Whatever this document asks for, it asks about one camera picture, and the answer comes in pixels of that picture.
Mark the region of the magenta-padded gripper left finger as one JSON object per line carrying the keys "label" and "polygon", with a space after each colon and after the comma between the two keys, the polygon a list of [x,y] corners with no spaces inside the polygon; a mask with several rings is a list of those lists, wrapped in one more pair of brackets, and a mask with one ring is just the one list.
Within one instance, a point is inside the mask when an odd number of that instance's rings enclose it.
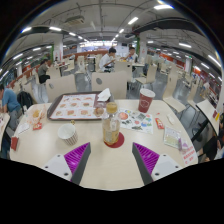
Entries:
{"label": "magenta-padded gripper left finger", "polygon": [[85,143],[65,155],[56,154],[43,166],[43,170],[79,185],[90,153],[91,145]]}

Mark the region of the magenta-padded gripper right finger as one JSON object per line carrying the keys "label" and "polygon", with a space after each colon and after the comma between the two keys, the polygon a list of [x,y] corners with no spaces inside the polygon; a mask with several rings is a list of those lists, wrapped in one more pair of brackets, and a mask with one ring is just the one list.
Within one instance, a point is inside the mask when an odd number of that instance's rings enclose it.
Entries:
{"label": "magenta-padded gripper right finger", "polygon": [[145,185],[182,169],[169,155],[159,155],[138,143],[133,144],[132,153]]}

